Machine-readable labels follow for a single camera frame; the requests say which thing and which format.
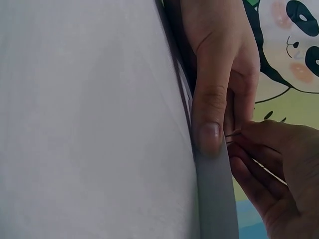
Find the white fabric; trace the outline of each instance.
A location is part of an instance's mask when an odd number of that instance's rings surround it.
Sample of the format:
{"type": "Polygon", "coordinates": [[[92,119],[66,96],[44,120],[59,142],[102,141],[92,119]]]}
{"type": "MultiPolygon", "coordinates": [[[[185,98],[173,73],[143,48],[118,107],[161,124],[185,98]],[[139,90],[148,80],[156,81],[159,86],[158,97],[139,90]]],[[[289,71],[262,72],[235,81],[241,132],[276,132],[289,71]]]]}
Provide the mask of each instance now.
{"type": "Polygon", "coordinates": [[[156,4],[0,1],[0,238],[198,239],[156,4]]]}

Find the hand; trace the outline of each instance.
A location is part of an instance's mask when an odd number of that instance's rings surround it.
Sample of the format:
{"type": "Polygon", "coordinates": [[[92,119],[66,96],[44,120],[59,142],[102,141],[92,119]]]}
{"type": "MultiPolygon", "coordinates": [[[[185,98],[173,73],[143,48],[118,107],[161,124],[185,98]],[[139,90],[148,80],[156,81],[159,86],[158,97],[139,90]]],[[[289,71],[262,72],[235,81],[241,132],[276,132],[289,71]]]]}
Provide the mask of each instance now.
{"type": "Polygon", "coordinates": [[[264,121],[243,125],[241,133],[228,148],[232,173],[269,237],[319,238],[319,131],[264,121]]]}
{"type": "Polygon", "coordinates": [[[240,128],[254,110],[260,62],[243,2],[166,0],[164,4],[182,55],[193,63],[187,67],[197,68],[193,139],[203,153],[215,155],[223,129],[229,134],[240,128]]]}

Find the panda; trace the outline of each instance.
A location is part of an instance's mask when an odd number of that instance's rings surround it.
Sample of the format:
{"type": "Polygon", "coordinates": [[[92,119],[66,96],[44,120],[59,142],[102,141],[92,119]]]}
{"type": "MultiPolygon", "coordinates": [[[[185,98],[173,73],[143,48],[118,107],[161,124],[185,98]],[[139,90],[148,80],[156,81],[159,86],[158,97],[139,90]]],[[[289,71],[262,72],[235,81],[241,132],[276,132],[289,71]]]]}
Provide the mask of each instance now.
{"type": "Polygon", "coordinates": [[[243,3],[261,62],[256,103],[289,90],[319,94],[319,1],[243,3]]]}

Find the knuckle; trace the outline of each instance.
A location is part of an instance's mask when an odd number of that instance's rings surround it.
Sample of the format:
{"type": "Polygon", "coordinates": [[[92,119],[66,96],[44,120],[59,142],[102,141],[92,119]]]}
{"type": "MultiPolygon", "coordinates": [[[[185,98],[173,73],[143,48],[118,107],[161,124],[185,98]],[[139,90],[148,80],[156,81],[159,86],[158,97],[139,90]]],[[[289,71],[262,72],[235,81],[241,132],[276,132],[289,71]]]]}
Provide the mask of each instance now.
{"type": "Polygon", "coordinates": [[[212,108],[214,111],[222,113],[226,109],[226,89],[223,86],[214,87],[213,89],[206,88],[201,94],[201,101],[205,107],[212,108]]]}

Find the needle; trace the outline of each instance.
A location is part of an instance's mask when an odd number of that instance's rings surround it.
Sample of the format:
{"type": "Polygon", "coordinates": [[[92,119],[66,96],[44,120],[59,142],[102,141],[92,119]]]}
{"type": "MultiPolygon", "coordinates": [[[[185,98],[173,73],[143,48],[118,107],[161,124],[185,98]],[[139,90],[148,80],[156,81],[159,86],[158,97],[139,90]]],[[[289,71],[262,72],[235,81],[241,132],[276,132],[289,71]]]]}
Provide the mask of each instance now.
{"type": "Polygon", "coordinates": [[[232,133],[229,135],[225,135],[225,138],[234,137],[234,136],[238,136],[238,135],[241,135],[241,132],[235,132],[235,133],[232,133]]]}

